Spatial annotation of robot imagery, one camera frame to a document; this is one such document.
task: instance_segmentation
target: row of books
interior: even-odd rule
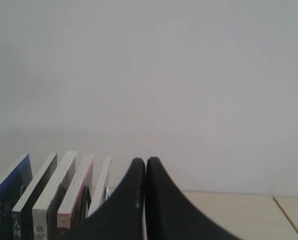
[[[58,164],[52,152],[33,177],[29,154],[0,177],[0,240],[55,240],[77,228],[109,197],[112,158],[106,156],[92,196],[94,155],[76,168],[76,151]]]

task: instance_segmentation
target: white wall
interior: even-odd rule
[[[0,0],[0,174],[66,150],[298,196],[298,0]]]

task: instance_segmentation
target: black book spine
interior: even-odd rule
[[[12,232],[13,232],[13,240],[22,240],[23,232],[22,232],[22,221],[21,221],[21,213],[20,212],[12,212]]]

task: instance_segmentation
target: black object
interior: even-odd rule
[[[132,160],[124,178],[99,209],[61,240],[142,240],[145,164]]]
[[[147,163],[145,219],[148,240],[239,239],[191,204],[157,157]]]

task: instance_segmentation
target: white book spine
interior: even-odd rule
[[[47,211],[33,209],[32,219],[34,240],[48,240]]]

